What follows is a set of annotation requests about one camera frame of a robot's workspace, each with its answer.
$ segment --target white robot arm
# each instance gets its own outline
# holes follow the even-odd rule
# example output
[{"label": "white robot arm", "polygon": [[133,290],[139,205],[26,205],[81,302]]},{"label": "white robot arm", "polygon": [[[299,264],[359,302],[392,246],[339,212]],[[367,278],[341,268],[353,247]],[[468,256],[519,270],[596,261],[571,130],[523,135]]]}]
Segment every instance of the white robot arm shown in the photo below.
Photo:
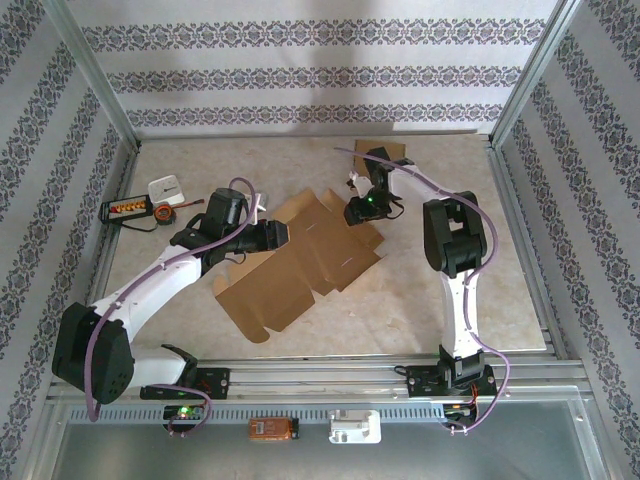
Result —
[{"label": "white robot arm", "polygon": [[[178,232],[170,246],[147,269],[122,288],[93,305],[75,303],[62,316],[53,373],[84,391],[84,362],[91,334],[106,312],[115,306],[99,332],[91,365],[92,396],[100,404],[116,400],[127,388],[165,384],[195,387],[197,360],[172,345],[146,349],[131,345],[144,324],[179,291],[196,282],[228,253],[275,250],[288,242],[287,226],[277,221],[255,221],[232,240],[200,253],[198,249],[227,237],[239,228],[248,211],[245,196],[219,188],[209,199],[207,211],[196,215]],[[168,262],[177,256],[178,261]],[[161,266],[153,275],[152,269]],[[145,278],[125,297],[121,293]]]},{"label": "white robot arm", "polygon": [[[388,161],[384,149],[369,152],[373,157]],[[369,177],[350,174],[348,184],[358,195],[345,209],[350,225],[391,217],[391,205],[403,209],[399,203],[423,205],[424,248],[431,268],[440,274],[443,286],[444,335],[440,346],[439,375],[448,389],[468,385],[482,377],[484,352],[474,335],[478,336],[475,270],[480,267],[487,245],[482,220],[477,212],[438,194],[418,177],[418,167],[410,160],[400,160],[401,169],[365,159]],[[471,192],[458,196],[477,205]],[[464,298],[467,290],[467,315]]]}]

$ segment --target marble floor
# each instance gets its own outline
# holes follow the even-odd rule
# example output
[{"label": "marble floor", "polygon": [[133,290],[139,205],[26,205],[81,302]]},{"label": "marble floor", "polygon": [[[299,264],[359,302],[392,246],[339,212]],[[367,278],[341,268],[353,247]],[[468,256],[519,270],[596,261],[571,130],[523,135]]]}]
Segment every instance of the marble floor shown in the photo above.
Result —
[{"label": "marble floor", "polygon": [[[352,165],[335,146],[353,148],[354,137],[152,140],[142,144],[131,195],[165,175],[178,176],[187,201],[208,199],[242,175],[269,194],[269,209],[304,188],[317,195],[332,188],[351,196],[345,181]],[[544,340],[493,183],[482,138],[429,135],[389,138],[407,145],[407,157],[437,183],[472,190],[497,226],[500,251],[478,284],[482,339],[503,351],[543,350]],[[174,225],[153,233],[122,230],[111,269],[111,293],[154,261],[175,232],[206,205],[178,211]],[[136,344],[172,343],[198,358],[291,355],[436,353],[443,331],[441,286],[422,244],[422,209],[406,205],[394,221],[375,222],[385,242],[383,257],[344,292],[314,294],[316,304],[282,333],[262,344],[249,342],[213,296],[213,277],[201,278],[170,300],[136,336]],[[136,225],[149,226],[141,219]]]}]

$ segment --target black cable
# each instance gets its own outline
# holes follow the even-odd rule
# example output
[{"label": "black cable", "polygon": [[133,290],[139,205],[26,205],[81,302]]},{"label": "black cable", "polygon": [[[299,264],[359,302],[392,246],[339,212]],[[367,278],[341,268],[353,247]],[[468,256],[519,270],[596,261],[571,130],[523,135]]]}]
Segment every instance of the black cable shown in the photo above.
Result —
[{"label": "black cable", "polygon": [[242,252],[242,260],[237,261],[235,258],[225,258],[225,260],[229,260],[231,263],[235,263],[236,265],[242,265],[247,259],[247,252]]},{"label": "black cable", "polygon": [[400,207],[400,213],[398,215],[396,215],[395,217],[390,217],[389,215],[385,215],[385,218],[388,218],[389,220],[395,220],[396,218],[398,218],[400,215],[402,215],[404,213],[404,207],[402,206],[401,203],[396,202],[395,200],[391,200],[391,203],[393,203],[396,207]]},{"label": "black cable", "polygon": [[397,366],[393,367],[393,371],[395,373],[397,373],[398,375],[402,375],[403,377],[406,377],[409,374],[407,372],[407,367],[404,367],[402,365],[397,365]]},{"label": "black cable", "polygon": [[124,228],[128,228],[129,230],[135,230],[136,232],[145,232],[145,233],[151,233],[151,232],[155,231],[156,228],[158,228],[158,224],[157,223],[156,223],[155,227],[149,228],[149,229],[147,229],[147,228],[139,228],[139,227],[132,227],[131,225],[126,225],[124,223],[121,223],[120,226],[124,227]]}]

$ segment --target orange device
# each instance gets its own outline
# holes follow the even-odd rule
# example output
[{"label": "orange device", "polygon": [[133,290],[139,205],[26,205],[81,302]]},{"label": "orange device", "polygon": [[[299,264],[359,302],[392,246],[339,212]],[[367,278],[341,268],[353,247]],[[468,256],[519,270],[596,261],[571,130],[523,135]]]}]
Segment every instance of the orange device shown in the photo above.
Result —
[{"label": "orange device", "polygon": [[252,418],[249,420],[249,438],[271,442],[298,439],[299,427],[300,422],[297,418]]}]

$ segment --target wallpaper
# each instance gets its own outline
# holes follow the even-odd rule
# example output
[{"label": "wallpaper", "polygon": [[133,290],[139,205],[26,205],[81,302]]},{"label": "wallpaper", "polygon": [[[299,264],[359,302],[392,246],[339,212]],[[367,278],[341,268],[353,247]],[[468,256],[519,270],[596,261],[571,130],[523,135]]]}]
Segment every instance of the wallpaper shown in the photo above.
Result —
[{"label": "wallpaper", "polygon": [[129,147],[37,1],[0,2],[0,479],[17,478],[65,306],[85,301]]},{"label": "wallpaper", "polygon": [[640,478],[640,2],[586,1],[503,145],[566,341]]},{"label": "wallpaper", "polygon": [[148,138],[490,133],[555,1],[69,5]]}]

